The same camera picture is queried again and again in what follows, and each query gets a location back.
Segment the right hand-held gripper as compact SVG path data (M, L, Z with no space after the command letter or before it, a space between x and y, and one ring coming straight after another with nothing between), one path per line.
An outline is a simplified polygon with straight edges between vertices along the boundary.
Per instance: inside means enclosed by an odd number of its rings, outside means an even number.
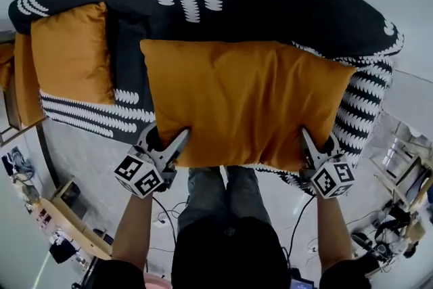
M340 153L340 143L334 133L330 133L321 151L316 148L306 128L301 130L301 146L306 161L313 163L300 171L306 183L313 187L324 199L336 198L347 192L355 182L345 155Z

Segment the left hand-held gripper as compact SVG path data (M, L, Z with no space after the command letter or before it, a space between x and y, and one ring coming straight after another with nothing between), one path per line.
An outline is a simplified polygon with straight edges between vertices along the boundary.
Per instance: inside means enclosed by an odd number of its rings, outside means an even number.
M190 137L184 128L164 149L163 159L176 160ZM146 151L158 150L160 138L156 122L148 124L141 132L137 145L130 148L122 162L114 169L116 180L130 193L145 198L153 192L165 192L177 174L172 163L154 160Z

